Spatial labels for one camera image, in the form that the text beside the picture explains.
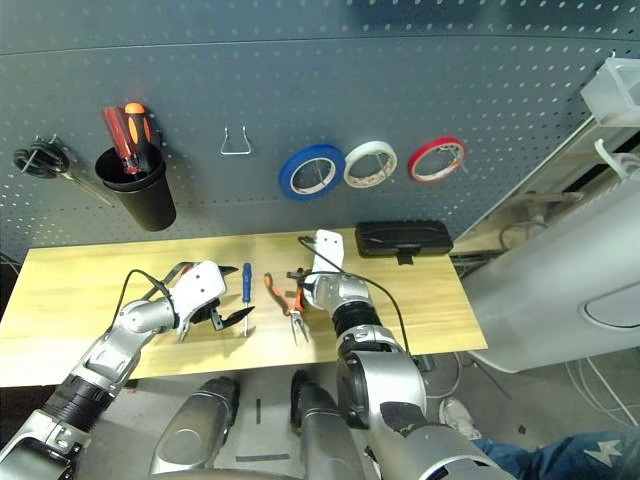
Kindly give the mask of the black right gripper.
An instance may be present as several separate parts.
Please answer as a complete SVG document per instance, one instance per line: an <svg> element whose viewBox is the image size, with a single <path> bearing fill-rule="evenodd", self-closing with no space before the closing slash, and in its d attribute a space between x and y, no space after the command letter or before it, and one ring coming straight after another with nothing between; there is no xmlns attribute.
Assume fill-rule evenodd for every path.
<svg viewBox="0 0 640 480"><path fill-rule="evenodd" d="M295 280L298 287L302 289L305 303L314 306L314 285L315 277L312 271L305 271L303 268L298 268L296 271L288 271L286 276L289 279Z"/></svg>

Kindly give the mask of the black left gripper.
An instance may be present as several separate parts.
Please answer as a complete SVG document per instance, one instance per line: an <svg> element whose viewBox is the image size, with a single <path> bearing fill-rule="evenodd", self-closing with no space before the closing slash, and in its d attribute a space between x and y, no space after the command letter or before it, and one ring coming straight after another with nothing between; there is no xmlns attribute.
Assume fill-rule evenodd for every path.
<svg viewBox="0 0 640 480"><path fill-rule="evenodd" d="M233 266L220 266L219 270L222 275L229 275L231 273L237 272L238 268ZM221 330L222 328L223 329L230 328L231 326L241 322L254 309L254 306L245 307L241 310L233 312L226 319L222 320L218 312L219 306L220 306L219 299L212 300L206 305L203 305L191 317L191 324L195 325L195 324L208 321L211 323L213 328L216 331L218 331L218 330Z"/></svg>

